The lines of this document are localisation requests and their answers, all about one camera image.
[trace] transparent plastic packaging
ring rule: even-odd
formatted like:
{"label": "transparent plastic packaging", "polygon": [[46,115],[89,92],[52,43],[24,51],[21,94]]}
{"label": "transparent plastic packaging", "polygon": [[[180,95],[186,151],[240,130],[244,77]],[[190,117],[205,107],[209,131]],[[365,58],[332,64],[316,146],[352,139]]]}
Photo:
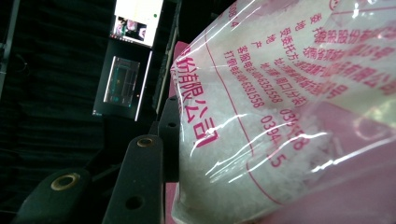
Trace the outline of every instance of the transparent plastic packaging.
{"label": "transparent plastic packaging", "polygon": [[350,207],[338,223],[394,223],[378,190],[396,198],[395,12],[387,0],[236,1],[197,36],[171,69],[174,220],[334,223],[292,209],[367,189],[371,219]]}

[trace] plastic wrap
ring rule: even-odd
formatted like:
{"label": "plastic wrap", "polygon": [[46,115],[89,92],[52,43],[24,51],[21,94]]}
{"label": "plastic wrap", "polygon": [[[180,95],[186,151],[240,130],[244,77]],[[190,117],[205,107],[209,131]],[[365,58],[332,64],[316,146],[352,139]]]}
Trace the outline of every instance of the plastic wrap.
{"label": "plastic wrap", "polygon": [[395,12],[387,0],[236,1],[197,36],[171,69],[174,219],[244,223],[395,168]]}

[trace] screen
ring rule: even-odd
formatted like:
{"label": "screen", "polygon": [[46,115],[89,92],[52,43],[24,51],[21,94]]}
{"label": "screen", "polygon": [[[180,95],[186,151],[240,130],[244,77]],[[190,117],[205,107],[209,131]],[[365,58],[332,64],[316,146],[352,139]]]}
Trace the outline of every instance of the screen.
{"label": "screen", "polygon": [[139,65],[140,63],[134,61],[113,57],[107,81],[105,103],[132,106]]}
{"label": "screen", "polygon": [[152,47],[163,0],[117,0],[110,37]]}

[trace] plastic bag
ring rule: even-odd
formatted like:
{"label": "plastic bag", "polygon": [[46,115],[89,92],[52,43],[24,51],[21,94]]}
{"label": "plastic bag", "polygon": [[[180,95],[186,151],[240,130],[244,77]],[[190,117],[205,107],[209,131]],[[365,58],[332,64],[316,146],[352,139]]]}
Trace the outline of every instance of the plastic bag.
{"label": "plastic bag", "polygon": [[175,60],[178,223],[247,222],[396,167],[396,2],[337,3],[237,1]]}

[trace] dark background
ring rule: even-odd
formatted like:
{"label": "dark background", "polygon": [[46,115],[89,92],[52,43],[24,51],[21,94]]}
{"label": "dark background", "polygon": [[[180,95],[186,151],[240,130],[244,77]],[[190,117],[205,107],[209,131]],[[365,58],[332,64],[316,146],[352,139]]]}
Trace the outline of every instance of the dark background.
{"label": "dark background", "polygon": [[[190,42],[209,23],[208,10],[212,6],[220,13],[232,1],[187,2],[190,4],[184,5],[186,9],[180,16],[189,18],[181,20],[179,28],[183,34],[180,40]],[[2,43],[12,3],[0,1]],[[115,0],[21,0],[0,101],[1,223],[15,215],[46,176],[64,168],[84,167],[98,151],[108,147],[106,125],[117,129],[125,123],[116,119],[106,124],[106,120],[92,116],[114,3]],[[151,122],[158,119],[154,109],[161,86],[158,80],[166,63],[163,55],[175,10],[167,11],[170,12],[162,17],[169,20],[160,21],[154,42],[157,47],[148,75],[143,118],[130,123],[130,129],[137,130],[134,134],[146,133]]]}

